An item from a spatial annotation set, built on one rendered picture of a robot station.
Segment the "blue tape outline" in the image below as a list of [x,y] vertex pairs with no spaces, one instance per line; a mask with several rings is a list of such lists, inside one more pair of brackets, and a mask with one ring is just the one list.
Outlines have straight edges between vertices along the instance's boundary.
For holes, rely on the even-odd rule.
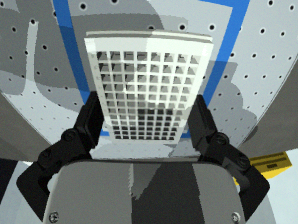
[[[233,7],[228,22],[228,26],[217,55],[214,67],[209,77],[208,83],[203,93],[203,97],[208,107],[211,98],[220,81],[223,71],[226,67],[237,36],[239,34],[242,22],[244,20],[250,0],[199,0],[224,6]],[[80,91],[84,105],[90,94],[89,86],[81,62],[74,29],[72,25],[68,0],[53,0],[60,32],[66,49],[66,53]]]

